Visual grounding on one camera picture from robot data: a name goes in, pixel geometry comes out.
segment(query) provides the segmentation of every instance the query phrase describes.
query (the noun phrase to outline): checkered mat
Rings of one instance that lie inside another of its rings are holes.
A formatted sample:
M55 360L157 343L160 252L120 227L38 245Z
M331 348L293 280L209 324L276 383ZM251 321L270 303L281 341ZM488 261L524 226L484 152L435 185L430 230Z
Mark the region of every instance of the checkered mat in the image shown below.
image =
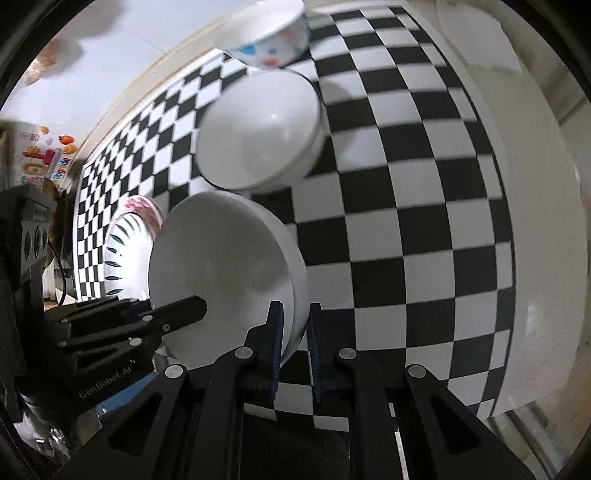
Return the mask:
M288 68L310 79L330 137L292 189L254 196L294 235L311 298L349 346L386 372L425 365L479 417L501 389L514 319L511 221L495 153L470 96L403 7L311 19ZM219 53L149 99L83 170L77 206L79 300L104 295L102 245L119 202L170 210L204 180L191 136L221 91L250 74ZM306 343L259 415L346 429L345 406L312 402Z

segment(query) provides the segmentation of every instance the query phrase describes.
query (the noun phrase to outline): metal bolt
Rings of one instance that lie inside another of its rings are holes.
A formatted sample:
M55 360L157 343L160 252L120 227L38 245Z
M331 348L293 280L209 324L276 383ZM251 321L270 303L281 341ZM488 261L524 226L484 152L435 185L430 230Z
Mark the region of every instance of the metal bolt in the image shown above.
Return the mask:
M247 346L241 346L234 350L234 355L236 355L236 358L250 358L252 357L252 349Z
M414 378L422 378L427 375L427 371L421 365L411 365L408 367L408 374Z
M169 378L178 378L183 374L183 367L180 365L170 365L165 371L164 375Z
M339 357L341 357L343 360L352 360L353 358L355 358L357 356L357 352L355 350L353 350L352 348L342 348L341 350L339 350Z

